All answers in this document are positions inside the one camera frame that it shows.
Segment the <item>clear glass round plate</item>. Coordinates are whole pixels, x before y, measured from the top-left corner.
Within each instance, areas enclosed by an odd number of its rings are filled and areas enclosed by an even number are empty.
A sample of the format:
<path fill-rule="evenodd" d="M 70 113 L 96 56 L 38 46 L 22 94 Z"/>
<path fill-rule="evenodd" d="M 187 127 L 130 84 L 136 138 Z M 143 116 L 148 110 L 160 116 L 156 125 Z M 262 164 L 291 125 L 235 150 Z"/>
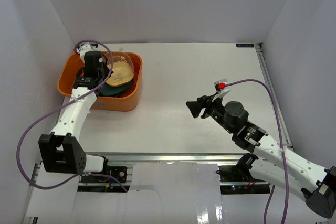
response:
<path fill-rule="evenodd" d="M 105 62 L 108 69 L 112 68 L 112 74 L 107 80 L 107 84 L 112 87 L 118 87 L 129 83 L 134 77 L 134 66 L 129 55 L 125 52 L 113 52 L 113 61 L 110 54 L 104 53 Z"/>

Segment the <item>teal square large plate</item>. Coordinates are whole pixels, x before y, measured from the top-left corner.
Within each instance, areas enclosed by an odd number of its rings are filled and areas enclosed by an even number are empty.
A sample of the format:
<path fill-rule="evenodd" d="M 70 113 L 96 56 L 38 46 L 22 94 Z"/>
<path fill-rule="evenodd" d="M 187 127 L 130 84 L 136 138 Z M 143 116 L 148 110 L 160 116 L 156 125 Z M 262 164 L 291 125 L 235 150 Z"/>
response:
<path fill-rule="evenodd" d="M 112 98 L 126 97 L 133 92 L 134 84 L 135 84 L 134 80 L 131 80 L 130 82 L 117 87 L 113 87 L 105 83 L 102 86 L 99 95 L 101 97 L 112 97 Z"/>

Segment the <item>yellow square small plate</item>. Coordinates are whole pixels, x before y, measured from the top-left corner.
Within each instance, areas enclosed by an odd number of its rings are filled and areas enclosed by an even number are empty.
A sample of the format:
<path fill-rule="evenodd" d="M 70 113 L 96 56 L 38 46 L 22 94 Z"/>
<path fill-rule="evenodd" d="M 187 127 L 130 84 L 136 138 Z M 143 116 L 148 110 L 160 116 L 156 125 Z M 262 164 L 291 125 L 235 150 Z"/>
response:
<path fill-rule="evenodd" d="M 126 84 L 134 77 L 132 67 L 125 61 L 115 62 L 112 67 L 112 72 L 107 80 L 107 84 L 113 87 Z"/>

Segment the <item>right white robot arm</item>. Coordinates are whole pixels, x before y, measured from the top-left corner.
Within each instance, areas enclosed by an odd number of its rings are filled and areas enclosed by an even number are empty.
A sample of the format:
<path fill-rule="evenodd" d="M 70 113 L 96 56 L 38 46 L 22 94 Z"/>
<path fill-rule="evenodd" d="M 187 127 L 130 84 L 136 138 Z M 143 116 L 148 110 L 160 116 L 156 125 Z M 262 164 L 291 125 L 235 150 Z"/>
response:
<path fill-rule="evenodd" d="M 309 209 L 330 219 L 335 212 L 335 167 L 317 165 L 286 147 L 280 147 L 271 135 L 249 121 L 249 113 L 237 101 L 222 104 L 220 98 L 202 96 L 187 101 L 194 118 L 214 119 L 232 135 L 232 140 L 249 153 L 237 168 L 238 177 L 247 182 L 253 177 L 283 189 L 302 199 Z"/>

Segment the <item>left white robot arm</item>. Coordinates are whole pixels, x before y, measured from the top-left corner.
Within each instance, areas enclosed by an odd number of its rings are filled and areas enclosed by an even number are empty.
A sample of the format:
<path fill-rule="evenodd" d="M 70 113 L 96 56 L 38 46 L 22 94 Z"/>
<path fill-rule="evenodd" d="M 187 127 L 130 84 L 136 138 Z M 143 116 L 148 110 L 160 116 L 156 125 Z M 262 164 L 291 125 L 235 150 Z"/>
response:
<path fill-rule="evenodd" d="M 47 134 L 40 136 L 38 145 L 45 171 L 50 173 L 93 173 L 101 182 L 110 178 L 111 168 L 105 158 L 88 155 L 79 143 L 83 123 L 90 108 L 97 100 L 100 86 L 108 76 L 109 69 L 103 53 L 89 51 L 84 54 L 84 67 L 78 70 L 67 106 L 58 123 Z"/>

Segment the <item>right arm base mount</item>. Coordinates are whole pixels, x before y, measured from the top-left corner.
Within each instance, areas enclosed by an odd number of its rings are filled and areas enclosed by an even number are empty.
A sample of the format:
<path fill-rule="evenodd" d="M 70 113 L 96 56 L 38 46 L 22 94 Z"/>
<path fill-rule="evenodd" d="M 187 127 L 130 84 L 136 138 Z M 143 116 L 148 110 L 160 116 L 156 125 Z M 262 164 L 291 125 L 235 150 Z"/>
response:
<path fill-rule="evenodd" d="M 252 177 L 250 170 L 258 157 L 251 153 L 244 154 L 236 165 L 219 166 L 216 171 L 220 178 L 222 195 L 269 194 L 270 185 Z"/>

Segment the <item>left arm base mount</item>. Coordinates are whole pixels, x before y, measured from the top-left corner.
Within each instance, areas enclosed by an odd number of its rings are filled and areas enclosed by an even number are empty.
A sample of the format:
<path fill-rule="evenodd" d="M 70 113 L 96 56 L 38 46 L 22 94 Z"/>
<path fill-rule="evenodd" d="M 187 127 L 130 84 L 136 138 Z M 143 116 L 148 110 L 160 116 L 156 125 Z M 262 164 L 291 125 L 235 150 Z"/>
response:
<path fill-rule="evenodd" d="M 104 157 L 103 169 L 95 172 L 97 175 L 85 175 L 80 177 L 78 191 L 90 193 L 126 193 L 129 186 L 127 182 L 126 166 L 111 166 Z"/>

